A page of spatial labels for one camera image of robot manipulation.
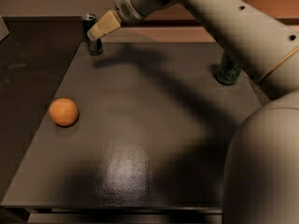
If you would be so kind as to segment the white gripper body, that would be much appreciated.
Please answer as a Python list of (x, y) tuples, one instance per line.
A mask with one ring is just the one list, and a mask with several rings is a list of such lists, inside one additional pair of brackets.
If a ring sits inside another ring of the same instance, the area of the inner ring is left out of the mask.
[(123, 23), (137, 24), (152, 12), (172, 4), (171, 0), (116, 0), (115, 8)]

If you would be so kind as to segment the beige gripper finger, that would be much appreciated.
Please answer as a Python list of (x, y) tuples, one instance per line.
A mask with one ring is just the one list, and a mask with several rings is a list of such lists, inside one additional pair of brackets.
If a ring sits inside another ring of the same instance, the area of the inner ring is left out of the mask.
[(109, 10), (92, 28), (88, 31), (87, 36), (95, 41), (108, 35), (121, 27), (121, 19), (114, 10)]

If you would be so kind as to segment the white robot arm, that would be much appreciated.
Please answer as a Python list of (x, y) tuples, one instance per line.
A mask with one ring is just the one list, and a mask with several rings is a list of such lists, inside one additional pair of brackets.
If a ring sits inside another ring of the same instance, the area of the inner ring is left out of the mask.
[(116, 0), (88, 36), (95, 40), (174, 3), (272, 100), (231, 141), (222, 223), (299, 224), (299, 33), (241, 0)]

